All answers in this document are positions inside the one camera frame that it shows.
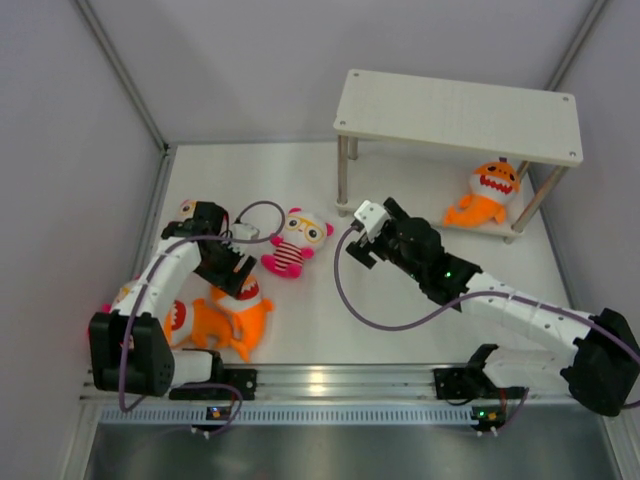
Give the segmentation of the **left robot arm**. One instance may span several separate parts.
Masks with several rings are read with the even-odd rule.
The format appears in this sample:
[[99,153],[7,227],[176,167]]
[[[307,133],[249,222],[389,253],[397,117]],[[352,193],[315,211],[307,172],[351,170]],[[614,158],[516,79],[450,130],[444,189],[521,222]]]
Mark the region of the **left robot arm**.
[[218,354],[204,347],[172,350],[165,320],[191,274],[238,295],[256,264],[246,247],[258,235],[250,224],[230,223],[226,210],[214,202],[197,201],[185,218],[169,222],[130,292],[89,323],[95,387],[161,397],[191,384],[204,399],[219,397],[226,376]]

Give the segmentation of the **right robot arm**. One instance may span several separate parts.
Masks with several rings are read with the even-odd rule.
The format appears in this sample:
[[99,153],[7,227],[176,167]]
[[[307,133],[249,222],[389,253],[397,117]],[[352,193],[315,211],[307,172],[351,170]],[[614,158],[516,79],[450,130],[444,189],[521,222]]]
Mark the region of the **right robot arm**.
[[430,223],[407,214],[393,198],[364,201],[335,253],[366,268],[387,261],[414,280],[437,309],[404,325],[382,325],[347,310],[361,323],[386,332],[408,331],[449,309],[485,318],[537,344],[514,350],[483,344],[465,366],[468,388],[480,397],[523,388],[569,395],[608,417],[638,407],[628,397],[639,378],[639,344],[626,318],[609,308],[599,314],[545,303],[514,289],[480,266],[445,250]]

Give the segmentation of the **orange shark plush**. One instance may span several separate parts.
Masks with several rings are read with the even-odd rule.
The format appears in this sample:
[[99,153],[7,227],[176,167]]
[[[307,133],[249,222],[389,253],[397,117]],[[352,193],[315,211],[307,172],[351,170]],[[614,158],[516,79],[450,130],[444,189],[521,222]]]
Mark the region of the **orange shark plush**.
[[211,287],[210,299],[217,312],[216,347],[230,347],[245,363],[249,363],[251,353],[264,337],[267,318],[274,310],[274,304],[263,295],[258,279],[252,274],[237,296]]
[[469,192],[443,216],[444,226],[474,229],[494,222],[502,224],[507,218],[507,206],[520,192],[517,171],[505,157],[477,167],[469,179]]
[[165,318],[163,331],[172,349],[187,343],[208,349],[211,338],[216,340],[216,349],[231,345],[232,327],[229,320],[210,308],[202,298],[192,303],[175,300]]

